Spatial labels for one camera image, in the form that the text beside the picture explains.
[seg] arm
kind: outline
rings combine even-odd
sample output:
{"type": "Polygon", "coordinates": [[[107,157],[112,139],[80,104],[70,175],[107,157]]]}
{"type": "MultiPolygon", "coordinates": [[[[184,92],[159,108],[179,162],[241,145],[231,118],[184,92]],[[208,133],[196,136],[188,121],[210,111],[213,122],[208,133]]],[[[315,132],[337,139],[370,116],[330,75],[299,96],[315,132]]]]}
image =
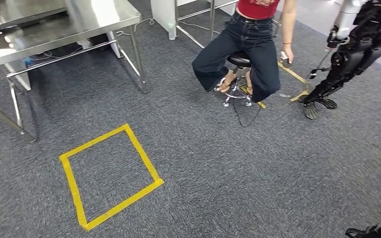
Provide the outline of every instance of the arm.
{"type": "Polygon", "coordinates": [[[291,43],[293,40],[294,23],[296,22],[297,0],[285,0],[281,14],[281,24],[283,33],[283,51],[287,54],[289,62],[293,61],[291,43]]]}

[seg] yellow tape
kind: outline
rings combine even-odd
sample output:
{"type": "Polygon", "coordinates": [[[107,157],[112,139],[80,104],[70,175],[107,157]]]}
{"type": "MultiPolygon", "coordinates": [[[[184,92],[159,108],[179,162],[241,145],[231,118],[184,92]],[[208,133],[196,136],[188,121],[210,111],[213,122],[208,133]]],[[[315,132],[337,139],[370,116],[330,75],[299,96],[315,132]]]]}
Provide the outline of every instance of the yellow tape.
{"type": "Polygon", "coordinates": [[[290,101],[291,101],[291,102],[297,101],[301,96],[303,96],[303,95],[308,95],[308,94],[309,94],[308,91],[305,90],[305,91],[301,92],[299,95],[297,95],[296,97],[290,99],[290,101]]]}
{"type": "MultiPolygon", "coordinates": [[[[240,89],[244,92],[244,93],[248,93],[248,91],[247,91],[247,89],[246,89],[246,86],[242,86],[242,87],[240,87],[240,89]]],[[[258,102],[257,103],[261,108],[263,108],[263,109],[265,109],[266,108],[266,106],[265,106],[265,104],[263,104],[262,102],[258,102]]]]}
{"type": "Polygon", "coordinates": [[[144,149],[142,148],[141,144],[139,143],[139,141],[135,137],[132,129],[130,128],[130,126],[128,124],[124,124],[117,129],[114,129],[114,130],[112,130],[112,131],[110,131],[110,132],[108,132],[102,136],[99,136],[99,137],[97,137],[97,138],[95,138],[95,139],[93,139],[93,140],[91,140],[91,141],[89,141],[89,142],[87,142],[81,146],[78,146],[77,148],[75,148],[71,151],[64,153],[63,155],[59,156],[59,159],[62,162],[62,167],[63,167],[63,170],[65,171],[65,174],[66,174],[66,179],[68,181],[69,189],[71,190],[73,203],[74,203],[74,206],[76,209],[76,215],[78,218],[78,223],[82,227],[84,227],[84,229],[86,229],[87,231],[89,231],[89,230],[93,229],[94,227],[98,226],[99,224],[103,223],[105,220],[107,220],[110,217],[114,216],[115,214],[119,213],[120,211],[122,211],[123,209],[125,209],[126,207],[131,205],[132,203],[136,202],[137,200],[141,199],[143,196],[149,194],[154,189],[156,189],[158,186],[160,186],[164,183],[163,180],[158,176],[157,171],[155,170],[154,166],[152,165],[152,163],[149,160],[148,156],[146,155],[144,149]],[[103,215],[97,217],[96,219],[94,219],[88,223],[87,219],[85,217],[84,207],[83,207],[82,202],[81,202],[81,196],[79,195],[79,189],[78,189],[78,186],[76,184],[76,181],[75,181],[75,178],[74,178],[74,175],[72,172],[72,168],[69,164],[68,157],[70,157],[70,156],[72,156],[72,155],[74,155],[80,151],[83,151],[83,150],[91,147],[92,145],[95,145],[98,142],[101,142],[101,141],[121,132],[121,131],[125,131],[127,133],[130,141],[132,142],[133,146],[135,147],[135,150],[137,150],[137,152],[139,153],[142,161],[144,162],[149,173],[151,174],[152,178],[154,179],[154,182],[152,184],[150,184],[149,186],[145,187],[144,189],[142,189],[141,191],[139,191],[138,193],[132,195],[131,197],[129,197],[125,201],[119,203],[114,208],[105,212],[103,215]]]}
{"type": "Polygon", "coordinates": [[[62,162],[63,170],[65,170],[66,179],[68,180],[69,188],[71,189],[73,204],[76,209],[76,216],[78,222],[83,225],[87,224],[87,219],[85,218],[84,208],[81,202],[81,196],[79,195],[78,186],[76,185],[75,178],[72,173],[71,165],[69,164],[68,157],[66,155],[61,155],[59,159],[62,162]]]}
{"type": "Polygon", "coordinates": [[[95,138],[95,139],[93,139],[93,140],[91,140],[91,141],[89,141],[89,142],[87,142],[87,143],[85,143],[85,144],[83,144],[81,146],[78,146],[75,149],[65,153],[64,155],[66,155],[67,157],[71,157],[72,155],[74,155],[74,154],[76,154],[76,153],[78,153],[80,151],[83,151],[83,150],[85,150],[85,149],[87,149],[87,148],[89,148],[89,147],[91,147],[91,146],[93,146],[93,145],[95,145],[95,144],[97,144],[97,143],[99,143],[99,142],[109,138],[110,136],[116,135],[117,133],[125,130],[126,128],[130,128],[128,124],[124,124],[124,125],[122,125],[121,127],[117,128],[117,129],[114,129],[114,130],[112,130],[112,131],[110,131],[110,132],[108,132],[108,133],[106,133],[106,134],[104,134],[102,136],[99,136],[99,137],[97,137],[97,138],[95,138]]]}
{"type": "Polygon", "coordinates": [[[282,65],[281,62],[278,61],[278,66],[280,66],[283,70],[287,71],[289,74],[291,74],[292,76],[294,76],[296,79],[300,80],[302,83],[304,84],[307,84],[307,81],[302,78],[300,75],[296,74],[294,71],[292,71],[291,69],[289,68],[286,68],[282,65]]]}
{"type": "Polygon", "coordinates": [[[99,224],[105,222],[107,219],[111,218],[115,214],[119,213],[120,211],[124,210],[129,205],[133,204],[134,202],[141,199],[143,196],[149,194],[154,189],[156,189],[158,186],[162,185],[164,182],[162,179],[158,179],[149,186],[145,187],[143,190],[139,191],[135,195],[131,196],[130,198],[126,199],[125,201],[119,203],[114,208],[110,209],[103,215],[99,216],[98,218],[92,220],[87,225],[83,226],[87,231],[93,229],[94,227],[98,226],[99,224]]]}
{"type": "Polygon", "coordinates": [[[142,148],[141,144],[139,143],[139,141],[135,137],[132,129],[129,127],[128,124],[127,124],[127,127],[125,130],[126,130],[127,135],[129,136],[130,141],[132,142],[133,146],[135,147],[135,150],[141,156],[142,161],[144,162],[145,166],[147,167],[147,169],[150,172],[154,181],[157,181],[158,179],[160,179],[160,177],[157,174],[157,171],[155,171],[154,166],[151,164],[151,161],[149,160],[147,154],[145,153],[144,149],[142,148]]]}

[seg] power cord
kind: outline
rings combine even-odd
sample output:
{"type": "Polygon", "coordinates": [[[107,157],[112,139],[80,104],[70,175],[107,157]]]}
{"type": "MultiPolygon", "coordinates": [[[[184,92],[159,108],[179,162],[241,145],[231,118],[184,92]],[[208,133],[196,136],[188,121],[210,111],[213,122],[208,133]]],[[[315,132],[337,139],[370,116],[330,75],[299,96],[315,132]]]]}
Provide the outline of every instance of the power cord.
{"type": "Polygon", "coordinates": [[[248,126],[250,126],[250,125],[252,124],[252,122],[255,121],[257,115],[259,114],[259,112],[260,112],[260,110],[261,110],[261,107],[259,106],[259,109],[258,109],[258,111],[256,112],[256,115],[254,116],[254,118],[252,118],[251,122],[249,122],[249,124],[247,124],[247,125],[243,125],[243,123],[242,123],[242,119],[240,118],[240,115],[239,115],[239,113],[237,112],[236,104],[235,104],[234,102],[232,102],[232,104],[233,104],[234,112],[236,113],[237,118],[239,119],[239,124],[240,124],[243,128],[244,128],[244,127],[248,127],[248,126]]]}
{"type": "Polygon", "coordinates": [[[204,30],[209,31],[208,28],[203,27],[203,26],[200,26],[200,25],[190,24],[190,23],[186,23],[186,22],[183,22],[183,21],[178,21],[178,23],[181,23],[181,24],[184,24],[184,25],[188,25],[188,26],[196,26],[196,27],[198,27],[198,28],[201,28],[201,29],[204,29],[204,30]]]}
{"type": "MultiPolygon", "coordinates": [[[[69,53],[69,54],[67,54],[67,55],[65,55],[65,56],[72,55],[72,54],[76,53],[77,51],[79,51],[79,50],[81,50],[81,49],[82,49],[82,47],[76,49],[76,50],[73,51],[72,53],[69,53]]],[[[63,58],[63,57],[65,57],[65,56],[60,56],[60,57],[59,57],[59,56],[54,56],[53,53],[52,53],[51,51],[46,51],[46,52],[43,53],[43,55],[46,56],[46,57],[44,57],[44,58],[39,58],[39,59],[31,59],[31,61],[48,60],[48,59],[50,59],[50,58],[59,59],[59,58],[63,58]]]]}
{"type": "MultiPolygon", "coordinates": [[[[135,25],[133,26],[133,31],[136,32],[136,27],[138,26],[138,24],[141,24],[141,23],[143,23],[143,22],[145,22],[145,21],[148,21],[148,20],[150,21],[150,22],[149,22],[150,25],[154,25],[154,23],[155,23],[155,22],[154,22],[154,18],[147,18],[147,19],[144,19],[144,20],[140,21],[139,23],[135,24],[135,25]]],[[[130,34],[129,34],[129,33],[125,33],[124,31],[118,31],[118,32],[116,32],[116,36],[119,37],[119,36],[121,36],[121,35],[127,35],[127,36],[129,36],[130,34]]],[[[69,54],[67,54],[67,55],[65,55],[65,56],[72,55],[72,54],[76,53],[77,51],[79,51],[79,50],[81,50],[81,49],[82,49],[82,47],[76,49],[74,52],[69,53],[69,54]]],[[[31,61],[48,60],[48,59],[50,59],[50,58],[59,59],[59,58],[65,57],[65,56],[61,56],[61,57],[54,56],[53,53],[52,53],[51,51],[46,51],[46,52],[43,53],[43,55],[46,56],[46,57],[44,57],[44,58],[39,58],[39,59],[31,59],[31,61]]]]}
{"type": "MultiPolygon", "coordinates": [[[[150,24],[151,26],[154,25],[154,23],[155,23],[154,18],[147,18],[147,19],[144,19],[144,20],[138,22],[137,24],[135,24],[135,25],[133,26],[133,31],[136,32],[136,27],[137,27],[139,24],[141,24],[141,23],[143,23],[143,22],[145,22],[145,21],[148,21],[148,20],[150,21],[149,24],[150,24]]],[[[117,37],[119,37],[119,36],[121,36],[121,35],[130,36],[130,33],[126,33],[126,32],[124,32],[124,31],[118,31],[118,32],[116,32],[116,36],[117,36],[117,37]]]]}

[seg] black cable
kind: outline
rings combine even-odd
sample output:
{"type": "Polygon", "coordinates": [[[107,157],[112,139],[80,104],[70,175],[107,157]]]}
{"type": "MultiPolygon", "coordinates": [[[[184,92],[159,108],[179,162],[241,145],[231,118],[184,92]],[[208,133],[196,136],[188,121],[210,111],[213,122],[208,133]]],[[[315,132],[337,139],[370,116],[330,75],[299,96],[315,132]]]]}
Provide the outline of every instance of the black cable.
{"type": "Polygon", "coordinates": [[[239,113],[238,113],[237,110],[236,110],[236,105],[234,104],[233,100],[234,100],[234,98],[232,98],[232,102],[231,102],[231,103],[233,104],[234,111],[236,112],[237,118],[239,119],[239,124],[240,124],[242,127],[248,127],[248,126],[250,126],[250,125],[252,124],[252,122],[255,121],[255,119],[256,119],[257,115],[259,114],[260,110],[262,109],[262,107],[259,106],[259,109],[258,109],[256,115],[254,116],[254,118],[252,118],[251,122],[250,122],[248,125],[243,125],[243,124],[242,124],[242,120],[240,119],[239,113]]]}

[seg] red top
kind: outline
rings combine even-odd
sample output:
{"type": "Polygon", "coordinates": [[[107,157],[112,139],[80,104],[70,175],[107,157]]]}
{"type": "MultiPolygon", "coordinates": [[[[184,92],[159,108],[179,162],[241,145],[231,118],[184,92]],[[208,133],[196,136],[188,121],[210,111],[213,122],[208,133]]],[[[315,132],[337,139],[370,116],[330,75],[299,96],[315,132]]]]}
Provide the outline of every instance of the red top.
{"type": "Polygon", "coordinates": [[[274,16],[279,2],[280,0],[240,0],[237,8],[247,17],[266,19],[274,16]]]}

